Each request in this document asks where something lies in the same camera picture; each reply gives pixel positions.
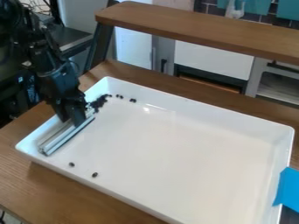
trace blue tape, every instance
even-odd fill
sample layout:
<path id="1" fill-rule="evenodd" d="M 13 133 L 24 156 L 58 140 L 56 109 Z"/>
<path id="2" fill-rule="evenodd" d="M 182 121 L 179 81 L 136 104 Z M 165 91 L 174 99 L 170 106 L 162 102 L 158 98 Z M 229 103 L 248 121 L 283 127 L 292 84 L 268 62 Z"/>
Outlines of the blue tape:
<path id="1" fill-rule="evenodd" d="M 299 171 L 289 167 L 282 171 L 273 206 L 280 204 L 299 213 Z"/>
<path id="2" fill-rule="evenodd" d="M 229 0 L 218 0 L 217 6 L 222 9 L 226 9 Z M 236 0 L 237 9 L 240 7 L 240 3 L 243 0 Z M 267 15 L 269 12 L 271 0 L 246 0 L 245 12 Z"/>
<path id="3" fill-rule="evenodd" d="M 277 17 L 299 20 L 299 1 L 279 0 Z"/>

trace wooden table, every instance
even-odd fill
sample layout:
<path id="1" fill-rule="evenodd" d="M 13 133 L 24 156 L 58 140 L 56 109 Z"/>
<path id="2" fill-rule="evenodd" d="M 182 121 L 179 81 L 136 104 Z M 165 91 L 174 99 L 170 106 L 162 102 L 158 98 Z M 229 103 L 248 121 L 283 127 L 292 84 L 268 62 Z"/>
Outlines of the wooden table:
<path id="1" fill-rule="evenodd" d="M 284 123 L 299 130 L 299 111 L 294 108 L 112 60 L 104 61 L 83 75 L 80 88 L 86 90 L 104 76 Z M 15 144 L 52 115 L 51 107 L 41 103 L 0 130 L 0 204 L 5 210 L 33 224 L 164 223 L 103 193 L 31 163 L 18 154 L 14 150 Z M 291 166 L 299 168 L 297 132 Z M 283 224 L 292 223 L 287 222 L 288 219 L 293 219 L 290 215 L 296 216 L 287 212 L 288 217 Z"/>

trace white plastic tray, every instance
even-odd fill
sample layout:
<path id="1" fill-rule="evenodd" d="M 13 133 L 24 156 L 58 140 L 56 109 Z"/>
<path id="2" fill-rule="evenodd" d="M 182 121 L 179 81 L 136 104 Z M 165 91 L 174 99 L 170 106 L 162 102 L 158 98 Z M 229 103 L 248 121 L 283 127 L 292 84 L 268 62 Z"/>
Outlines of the white plastic tray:
<path id="1" fill-rule="evenodd" d="M 57 116 L 16 148 L 170 223 L 279 223 L 282 207 L 272 203 L 289 165 L 292 128 L 109 77 L 86 94 L 89 102 L 103 94 L 124 99 L 109 99 L 50 157 L 37 142 L 60 124 Z"/>

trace small black object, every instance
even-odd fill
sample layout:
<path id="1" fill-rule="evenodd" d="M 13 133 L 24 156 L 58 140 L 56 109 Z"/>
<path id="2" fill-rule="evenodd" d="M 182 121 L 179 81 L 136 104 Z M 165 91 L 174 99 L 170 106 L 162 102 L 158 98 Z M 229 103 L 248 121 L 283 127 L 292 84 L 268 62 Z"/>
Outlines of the small black object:
<path id="1" fill-rule="evenodd" d="M 92 175 L 92 177 L 93 177 L 93 178 L 96 178 L 98 175 L 99 175 L 99 173 L 94 172 L 93 175 Z"/>

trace wooden shelf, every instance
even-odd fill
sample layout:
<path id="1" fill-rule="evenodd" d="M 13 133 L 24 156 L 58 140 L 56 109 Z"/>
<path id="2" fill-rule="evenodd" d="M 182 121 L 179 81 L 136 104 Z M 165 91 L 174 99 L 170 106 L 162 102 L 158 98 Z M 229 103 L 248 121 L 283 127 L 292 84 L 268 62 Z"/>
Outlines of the wooden shelf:
<path id="1" fill-rule="evenodd" d="M 202 46 L 299 65 L 299 31 L 135 2 L 95 13 L 96 20 Z"/>

